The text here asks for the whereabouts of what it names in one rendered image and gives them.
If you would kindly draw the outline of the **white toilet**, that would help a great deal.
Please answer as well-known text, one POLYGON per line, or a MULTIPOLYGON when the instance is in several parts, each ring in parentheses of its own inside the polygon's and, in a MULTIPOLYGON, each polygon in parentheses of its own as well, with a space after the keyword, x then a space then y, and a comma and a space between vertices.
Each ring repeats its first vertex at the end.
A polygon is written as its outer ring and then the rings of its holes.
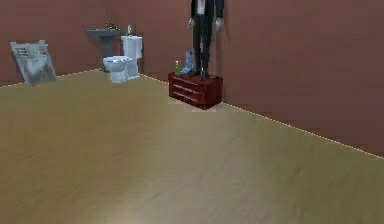
POLYGON ((112 83, 124 83, 140 77, 138 60, 142 57, 142 37, 122 36, 123 54, 103 59, 112 83))

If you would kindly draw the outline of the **dark red drawer chest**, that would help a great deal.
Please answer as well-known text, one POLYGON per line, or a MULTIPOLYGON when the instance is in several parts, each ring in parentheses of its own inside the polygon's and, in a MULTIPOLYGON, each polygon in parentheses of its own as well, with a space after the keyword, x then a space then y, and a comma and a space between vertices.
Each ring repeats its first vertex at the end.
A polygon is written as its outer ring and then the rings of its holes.
POLYGON ((168 74, 169 96, 202 110, 222 101, 223 79, 213 76, 205 82, 199 76, 168 74))

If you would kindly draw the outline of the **grey pedestal sink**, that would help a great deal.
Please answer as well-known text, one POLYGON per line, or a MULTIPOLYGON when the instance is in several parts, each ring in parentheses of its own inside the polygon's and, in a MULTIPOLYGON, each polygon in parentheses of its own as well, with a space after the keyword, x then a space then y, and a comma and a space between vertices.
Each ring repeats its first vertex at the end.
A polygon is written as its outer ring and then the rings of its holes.
POLYGON ((121 31, 116 29, 86 29, 85 33, 100 41, 102 58, 112 56, 111 40, 121 35, 121 31))

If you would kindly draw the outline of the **blue grey sock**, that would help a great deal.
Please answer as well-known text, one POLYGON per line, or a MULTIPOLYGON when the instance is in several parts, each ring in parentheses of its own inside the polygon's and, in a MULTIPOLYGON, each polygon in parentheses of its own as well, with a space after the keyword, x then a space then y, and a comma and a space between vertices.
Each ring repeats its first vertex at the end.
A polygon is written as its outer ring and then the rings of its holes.
POLYGON ((192 52, 186 52, 185 53, 185 64, 184 67, 181 69, 180 74, 184 75, 193 70, 193 53, 192 52))

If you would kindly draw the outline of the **black suited figure statue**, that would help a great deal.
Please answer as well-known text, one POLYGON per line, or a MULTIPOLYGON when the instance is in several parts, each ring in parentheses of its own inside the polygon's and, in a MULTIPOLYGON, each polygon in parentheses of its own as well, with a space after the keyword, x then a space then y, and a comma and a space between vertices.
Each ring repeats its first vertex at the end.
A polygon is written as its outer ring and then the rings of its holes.
POLYGON ((219 31, 224 16, 224 0, 191 0, 188 26, 193 28, 193 50, 195 56, 194 76, 201 75, 205 82, 209 77, 212 24, 219 31))

